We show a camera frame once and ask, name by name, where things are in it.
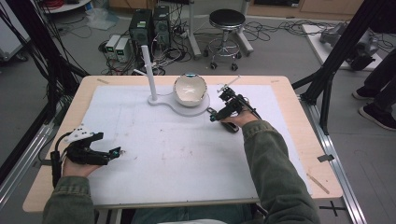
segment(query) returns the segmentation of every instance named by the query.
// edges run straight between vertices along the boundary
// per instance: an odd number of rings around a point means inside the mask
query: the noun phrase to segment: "power supply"
[[[108,59],[117,60],[116,46],[119,43],[120,35],[113,35],[106,44],[106,56]]]
[[[154,8],[154,27],[157,39],[157,49],[168,49],[171,47],[169,6],[156,6]]]
[[[127,63],[132,57],[131,45],[128,37],[122,37],[116,46],[117,59],[120,63]]]
[[[154,23],[152,21],[152,11],[150,9],[139,8],[134,12],[131,24],[129,25],[129,33],[134,48],[136,67],[141,68],[145,65],[141,49],[142,45],[147,45],[149,49],[155,50],[155,43],[153,43]],[[154,52],[150,53],[151,61],[153,59],[153,54]]]

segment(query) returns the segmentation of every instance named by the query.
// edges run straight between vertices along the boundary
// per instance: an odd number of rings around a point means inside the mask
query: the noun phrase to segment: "stool seat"
[[[209,22],[221,30],[235,30],[244,24],[245,16],[232,9],[219,9],[210,13]]]

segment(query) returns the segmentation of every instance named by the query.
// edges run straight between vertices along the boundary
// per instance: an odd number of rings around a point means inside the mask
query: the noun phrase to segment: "vertical white post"
[[[149,48],[147,45],[142,46],[143,59],[145,60],[146,73],[148,75],[149,88],[151,90],[152,101],[157,101],[157,91],[155,89],[154,75],[152,74],[151,59],[149,57]]]

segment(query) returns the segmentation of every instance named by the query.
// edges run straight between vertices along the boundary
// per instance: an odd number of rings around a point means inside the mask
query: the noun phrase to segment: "person's left hand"
[[[63,176],[82,176],[87,177],[93,171],[101,167],[100,165],[88,165],[88,164],[78,164],[73,163],[67,157],[64,160],[64,173]]]

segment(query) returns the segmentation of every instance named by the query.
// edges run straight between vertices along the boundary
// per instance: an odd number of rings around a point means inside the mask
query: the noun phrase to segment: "green jacket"
[[[282,135],[263,120],[251,121],[242,130],[251,176],[261,205],[268,211],[264,223],[320,223]],[[93,220],[88,179],[62,177],[44,208],[43,223],[90,224]]]

